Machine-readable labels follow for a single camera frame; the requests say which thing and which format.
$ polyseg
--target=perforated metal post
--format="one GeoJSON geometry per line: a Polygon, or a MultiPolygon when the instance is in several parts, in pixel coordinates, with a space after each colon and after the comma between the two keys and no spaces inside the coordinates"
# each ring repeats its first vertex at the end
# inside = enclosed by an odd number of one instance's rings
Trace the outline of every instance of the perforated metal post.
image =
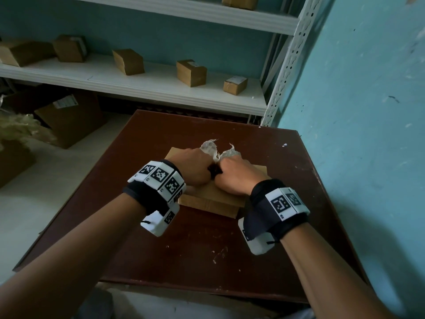
{"type": "Polygon", "coordinates": [[[270,97],[269,103],[267,104],[266,112],[261,121],[261,125],[270,126],[276,111],[278,109],[279,101],[282,98],[286,85],[288,84],[289,78],[293,77],[293,70],[295,64],[304,48],[305,41],[310,33],[311,27],[313,26],[314,19],[320,8],[322,0],[305,0],[305,4],[299,15],[300,22],[295,30],[294,38],[292,39],[282,67],[278,75],[278,79],[273,88],[272,96],[270,97]]]}

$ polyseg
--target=metal shelf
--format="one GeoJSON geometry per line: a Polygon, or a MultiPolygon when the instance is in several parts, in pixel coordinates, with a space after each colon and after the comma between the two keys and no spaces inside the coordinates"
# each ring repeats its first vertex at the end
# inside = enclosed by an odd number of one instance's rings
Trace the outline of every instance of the metal shelf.
{"type": "Polygon", "coordinates": [[[263,115],[266,102],[260,81],[249,79],[238,96],[223,91],[231,75],[209,72],[207,84],[190,88],[177,79],[175,66],[145,62],[145,74],[125,76],[112,56],[91,54],[85,63],[42,60],[27,67],[0,64],[0,76],[81,88],[214,110],[263,115]]]}
{"type": "Polygon", "coordinates": [[[299,19],[199,0],[80,0],[293,36],[299,19]]]}

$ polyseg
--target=brown cardboard box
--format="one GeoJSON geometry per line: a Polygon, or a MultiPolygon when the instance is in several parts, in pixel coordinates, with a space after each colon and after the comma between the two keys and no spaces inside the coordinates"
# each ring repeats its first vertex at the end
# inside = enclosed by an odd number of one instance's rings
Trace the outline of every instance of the brown cardboard box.
{"type": "Polygon", "coordinates": [[[0,42],[0,62],[23,67],[40,60],[55,57],[50,42],[13,40],[0,42]]]}
{"type": "Polygon", "coordinates": [[[105,123],[96,95],[91,91],[42,84],[5,96],[3,103],[16,113],[34,114],[56,136],[51,141],[67,149],[105,123]]]}
{"type": "Polygon", "coordinates": [[[83,36],[60,35],[53,47],[60,62],[84,62],[88,54],[83,36]]]}
{"type": "Polygon", "coordinates": [[[143,74],[143,57],[133,49],[112,50],[115,63],[120,71],[125,75],[143,74]]]}
{"type": "Polygon", "coordinates": [[[205,85],[207,83],[207,68],[199,66],[193,59],[179,60],[177,78],[189,87],[205,85]]]}
{"type": "MultiPolygon", "coordinates": [[[[171,148],[165,158],[168,159],[179,151],[181,149],[171,148]]],[[[255,165],[255,167],[267,174],[267,167],[261,165],[255,165]]],[[[202,186],[188,186],[186,192],[178,199],[178,203],[183,206],[236,218],[239,208],[245,206],[245,198],[246,196],[226,193],[211,180],[202,186]]]]}
{"type": "Polygon", "coordinates": [[[255,10],[258,0],[221,0],[221,3],[229,7],[255,10]]]}
{"type": "Polygon", "coordinates": [[[233,95],[238,95],[241,91],[247,88],[248,79],[241,76],[233,76],[224,81],[223,91],[233,95]]]}
{"type": "Polygon", "coordinates": [[[35,163],[31,151],[17,140],[1,141],[0,151],[0,188],[35,163]]]}

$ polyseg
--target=floor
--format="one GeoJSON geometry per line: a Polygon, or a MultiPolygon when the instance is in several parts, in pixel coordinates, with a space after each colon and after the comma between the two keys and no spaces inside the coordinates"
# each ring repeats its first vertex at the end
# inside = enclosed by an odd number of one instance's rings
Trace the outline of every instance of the floor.
{"type": "MultiPolygon", "coordinates": [[[[37,163],[0,189],[0,284],[38,234],[72,195],[129,115],[108,114],[106,125],[67,150],[36,140],[37,163]]],[[[169,289],[102,285],[114,297],[117,318],[250,319],[274,312],[243,301],[169,289]]]]}

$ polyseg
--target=fist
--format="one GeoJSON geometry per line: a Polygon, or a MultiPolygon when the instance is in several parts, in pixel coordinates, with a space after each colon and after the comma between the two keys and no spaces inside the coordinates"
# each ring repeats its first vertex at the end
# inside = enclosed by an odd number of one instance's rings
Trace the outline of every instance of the fist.
{"type": "Polygon", "coordinates": [[[215,185],[228,193],[250,195],[258,182],[270,179],[240,155],[223,158],[218,164],[223,173],[215,176],[215,185]]]}
{"type": "Polygon", "coordinates": [[[199,186],[211,179],[208,167],[213,164],[213,157],[201,149],[185,149],[167,159],[182,173],[188,186],[199,186]]]}

